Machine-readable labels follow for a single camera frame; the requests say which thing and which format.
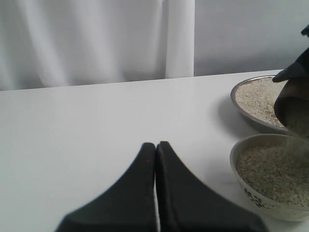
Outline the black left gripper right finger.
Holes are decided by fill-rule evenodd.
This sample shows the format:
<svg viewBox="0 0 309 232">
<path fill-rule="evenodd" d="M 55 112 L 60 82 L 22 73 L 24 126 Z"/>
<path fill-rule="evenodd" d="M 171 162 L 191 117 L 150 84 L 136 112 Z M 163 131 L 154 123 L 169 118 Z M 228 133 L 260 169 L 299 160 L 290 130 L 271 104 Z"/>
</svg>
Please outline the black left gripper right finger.
<svg viewBox="0 0 309 232">
<path fill-rule="evenodd" d="M 155 182 L 163 232 L 264 232 L 262 219 L 203 184 L 168 142 L 155 155 Z"/>
</svg>

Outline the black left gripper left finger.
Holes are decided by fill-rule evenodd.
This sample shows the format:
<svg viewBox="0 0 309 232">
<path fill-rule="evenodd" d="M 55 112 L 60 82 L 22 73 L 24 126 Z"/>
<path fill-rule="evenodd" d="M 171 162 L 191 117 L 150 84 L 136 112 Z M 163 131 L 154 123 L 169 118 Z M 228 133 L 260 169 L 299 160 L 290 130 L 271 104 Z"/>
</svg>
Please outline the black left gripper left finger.
<svg viewBox="0 0 309 232">
<path fill-rule="evenodd" d="M 155 151 L 143 143 L 126 172 L 103 194 L 67 214 L 58 232 L 155 232 Z"/>
</svg>

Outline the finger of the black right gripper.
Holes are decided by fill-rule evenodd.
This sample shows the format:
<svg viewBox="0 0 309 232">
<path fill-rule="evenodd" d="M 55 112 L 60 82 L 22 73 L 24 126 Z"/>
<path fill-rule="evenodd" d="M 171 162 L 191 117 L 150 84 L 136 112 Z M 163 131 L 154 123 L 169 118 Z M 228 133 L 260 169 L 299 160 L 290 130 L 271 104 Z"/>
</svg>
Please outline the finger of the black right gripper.
<svg viewBox="0 0 309 232">
<path fill-rule="evenodd" d="M 307 48 L 290 66 L 272 78 L 274 83 L 309 77 L 309 48 Z"/>
</svg>

